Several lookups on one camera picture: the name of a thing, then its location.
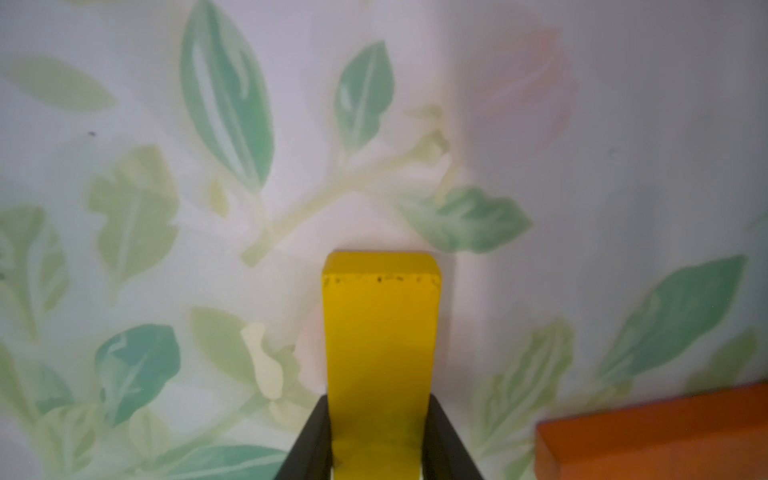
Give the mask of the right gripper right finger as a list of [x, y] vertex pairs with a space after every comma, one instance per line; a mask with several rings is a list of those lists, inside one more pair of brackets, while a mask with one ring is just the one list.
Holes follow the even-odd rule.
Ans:
[[429, 398], [425, 422], [422, 474], [425, 480], [483, 479], [434, 394]]

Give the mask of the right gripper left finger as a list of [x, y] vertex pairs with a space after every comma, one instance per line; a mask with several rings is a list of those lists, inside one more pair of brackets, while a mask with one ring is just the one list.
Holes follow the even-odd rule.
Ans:
[[280, 467], [276, 480], [330, 480], [331, 419], [326, 395], [321, 396]]

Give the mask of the long yellow block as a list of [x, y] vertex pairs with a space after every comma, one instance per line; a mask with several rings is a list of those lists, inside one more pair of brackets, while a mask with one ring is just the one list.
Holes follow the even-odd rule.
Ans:
[[322, 272], [333, 476], [417, 479], [442, 277], [422, 252], [336, 251]]

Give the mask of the orange block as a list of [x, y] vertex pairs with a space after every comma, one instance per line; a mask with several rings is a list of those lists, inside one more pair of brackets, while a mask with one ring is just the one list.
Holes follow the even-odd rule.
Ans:
[[542, 422], [538, 479], [764, 479], [767, 385]]

